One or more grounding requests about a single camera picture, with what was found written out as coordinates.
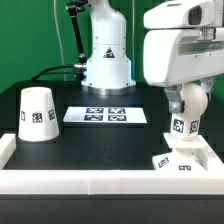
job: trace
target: wall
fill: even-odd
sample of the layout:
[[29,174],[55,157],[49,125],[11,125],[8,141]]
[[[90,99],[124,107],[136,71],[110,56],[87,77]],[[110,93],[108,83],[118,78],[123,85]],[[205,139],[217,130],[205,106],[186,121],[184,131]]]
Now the wall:
[[[127,19],[127,55],[132,52],[132,0],[109,0]],[[57,13],[62,36],[65,63],[77,62],[77,49],[70,18],[65,9],[69,0],[57,0]],[[142,68],[144,12],[159,0],[136,0],[135,77],[144,81]],[[0,2],[0,92],[14,82],[27,80],[45,68],[61,65],[54,22],[54,0],[16,0]],[[91,54],[91,23],[88,11],[79,15],[81,34],[87,56]],[[214,97],[224,101],[224,76],[217,77]]]

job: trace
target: black table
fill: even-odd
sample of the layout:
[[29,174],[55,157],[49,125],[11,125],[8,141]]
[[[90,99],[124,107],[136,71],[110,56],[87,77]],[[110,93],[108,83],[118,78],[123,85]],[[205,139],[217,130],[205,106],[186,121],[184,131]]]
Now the black table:
[[[0,95],[0,136],[18,133],[21,89],[52,89],[60,135],[29,143],[17,137],[9,170],[152,170],[152,156],[167,153],[163,138],[171,115],[162,88],[137,83],[134,93],[97,96],[79,82],[19,82]],[[147,124],[64,123],[69,106],[141,107]],[[224,159],[224,105],[212,99],[200,134]],[[224,197],[205,195],[1,195],[2,223],[222,223]]]

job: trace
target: white block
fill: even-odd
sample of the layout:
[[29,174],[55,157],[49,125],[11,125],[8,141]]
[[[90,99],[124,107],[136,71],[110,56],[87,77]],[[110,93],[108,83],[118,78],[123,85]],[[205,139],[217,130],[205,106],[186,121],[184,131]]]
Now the white block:
[[4,134],[0,139],[0,169],[4,168],[15,149],[15,134]]

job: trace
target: white cup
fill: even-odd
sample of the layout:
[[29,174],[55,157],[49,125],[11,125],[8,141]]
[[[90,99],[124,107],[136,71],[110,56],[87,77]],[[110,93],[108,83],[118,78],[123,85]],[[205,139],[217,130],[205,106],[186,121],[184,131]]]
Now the white cup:
[[51,90],[31,87],[21,92],[19,138],[30,142],[47,141],[59,135]]

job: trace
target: warning label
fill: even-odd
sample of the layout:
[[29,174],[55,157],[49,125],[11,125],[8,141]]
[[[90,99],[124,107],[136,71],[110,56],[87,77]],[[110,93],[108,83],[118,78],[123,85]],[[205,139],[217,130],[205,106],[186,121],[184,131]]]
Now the warning label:
[[104,54],[103,57],[104,58],[115,58],[114,53],[110,47],[108,48],[107,52]]

